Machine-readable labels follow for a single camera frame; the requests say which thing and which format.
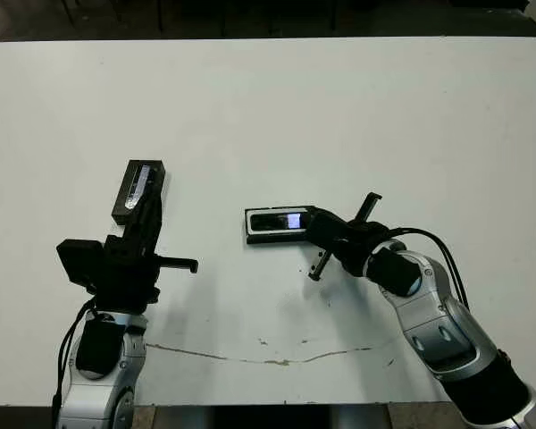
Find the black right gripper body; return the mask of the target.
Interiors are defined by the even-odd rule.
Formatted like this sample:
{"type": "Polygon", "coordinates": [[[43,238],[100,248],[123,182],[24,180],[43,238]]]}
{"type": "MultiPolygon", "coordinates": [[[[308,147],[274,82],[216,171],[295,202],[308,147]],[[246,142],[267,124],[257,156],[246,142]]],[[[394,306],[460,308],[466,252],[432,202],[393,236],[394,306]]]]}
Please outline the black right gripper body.
{"type": "Polygon", "coordinates": [[[316,261],[310,268],[308,276],[312,280],[321,279],[322,271],[331,256],[336,256],[344,269],[355,277],[363,275],[364,261],[371,254],[373,238],[387,231],[386,226],[367,221],[375,205],[381,199],[382,196],[379,194],[368,193],[356,216],[351,221],[342,219],[342,229],[337,231],[337,236],[330,246],[315,245],[322,251],[318,253],[316,261]]]}

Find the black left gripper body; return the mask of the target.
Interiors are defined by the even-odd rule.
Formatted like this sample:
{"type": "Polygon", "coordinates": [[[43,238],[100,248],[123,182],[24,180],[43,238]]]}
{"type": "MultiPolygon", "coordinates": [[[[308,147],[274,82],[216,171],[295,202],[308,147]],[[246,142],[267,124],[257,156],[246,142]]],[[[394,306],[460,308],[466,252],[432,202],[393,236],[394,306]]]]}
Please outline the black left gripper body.
{"type": "Polygon", "coordinates": [[[162,257],[155,253],[160,232],[128,232],[109,235],[104,243],[91,240],[88,288],[103,311],[144,312],[158,301],[156,287],[163,268],[185,269],[196,273],[198,261],[190,258],[162,257]]]}

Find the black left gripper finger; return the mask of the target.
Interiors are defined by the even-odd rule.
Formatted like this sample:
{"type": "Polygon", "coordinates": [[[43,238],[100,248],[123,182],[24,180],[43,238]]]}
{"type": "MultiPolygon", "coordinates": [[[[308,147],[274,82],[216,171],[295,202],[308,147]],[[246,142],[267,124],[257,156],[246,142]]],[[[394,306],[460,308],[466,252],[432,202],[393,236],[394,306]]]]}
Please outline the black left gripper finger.
{"type": "Polygon", "coordinates": [[[154,194],[148,203],[148,230],[151,236],[158,236],[162,227],[163,206],[160,195],[154,194]]]}
{"type": "Polygon", "coordinates": [[[129,232],[143,232],[147,226],[147,206],[149,196],[143,196],[130,213],[129,232]]]}

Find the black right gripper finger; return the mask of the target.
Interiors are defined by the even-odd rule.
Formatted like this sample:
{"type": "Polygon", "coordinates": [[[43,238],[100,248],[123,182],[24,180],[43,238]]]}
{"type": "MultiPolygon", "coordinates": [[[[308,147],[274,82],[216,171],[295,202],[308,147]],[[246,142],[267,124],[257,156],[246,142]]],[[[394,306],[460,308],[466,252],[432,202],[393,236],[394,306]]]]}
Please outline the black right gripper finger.
{"type": "Polygon", "coordinates": [[[337,236],[337,232],[311,232],[311,223],[307,227],[307,240],[317,246],[330,246],[337,236]]]}
{"type": "Polygon", "coordinates": [[[342,219],[334,213],[317,207],[312,212],[311,232],[335,232],[342,229],[342,219]]]}

